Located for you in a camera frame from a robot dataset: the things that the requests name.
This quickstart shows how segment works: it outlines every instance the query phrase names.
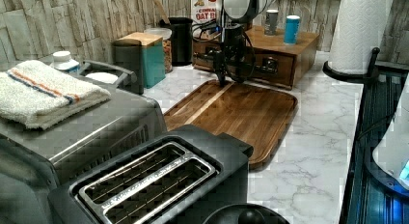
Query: wooden cutting board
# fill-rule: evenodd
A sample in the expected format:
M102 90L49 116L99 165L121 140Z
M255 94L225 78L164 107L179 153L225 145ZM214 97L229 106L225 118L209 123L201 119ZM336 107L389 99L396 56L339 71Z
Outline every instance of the wooden cutting board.
M165 121L168 130L191 124L252 145L254 169L275 153L296 105L287 93L232 82L222 88L211 80L167 111Z

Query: black knob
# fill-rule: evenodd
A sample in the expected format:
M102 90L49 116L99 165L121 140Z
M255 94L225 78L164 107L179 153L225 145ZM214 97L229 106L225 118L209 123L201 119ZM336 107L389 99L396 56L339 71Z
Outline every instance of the black knob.
M254 209L245 210L238 216L238 224L265 224L261 212Z

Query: toaster slot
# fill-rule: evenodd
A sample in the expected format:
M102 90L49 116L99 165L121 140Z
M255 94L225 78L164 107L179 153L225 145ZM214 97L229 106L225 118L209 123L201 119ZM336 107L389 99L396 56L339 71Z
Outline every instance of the toaster slot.
M143 223L188 195L216 170L180 144L170 142L103 172L81 185L79 201L103 223Z
M208 173L207 168L201 168L197 160L189 160L174 171L150 184L123 203L107 212L112 223L135 223L151 210L161 208L175 196L183 195L183 190L194 186L195 182Z
M183 152L180 149L173 146L159 149L153 154L135 160L124 166L118 172L93 184L85 189L85 193L94 203L101 204L110 197L119 194L136 182L140 182L148 175L171 163L182 154Z

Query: blue cup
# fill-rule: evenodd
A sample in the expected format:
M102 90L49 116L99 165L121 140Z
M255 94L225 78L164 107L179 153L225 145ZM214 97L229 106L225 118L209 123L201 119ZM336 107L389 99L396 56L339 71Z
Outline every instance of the blue cup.
M284 33L284 43L296 44L298 28L300 26L300 16L288 15L286 17L286 31Z

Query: paper towel roll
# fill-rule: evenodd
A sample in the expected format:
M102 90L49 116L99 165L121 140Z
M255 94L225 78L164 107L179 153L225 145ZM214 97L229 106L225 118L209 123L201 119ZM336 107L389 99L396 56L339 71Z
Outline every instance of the paper towel roll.
M393 0L341 0L329 67L348 74L368 71L370 54L379 47Z

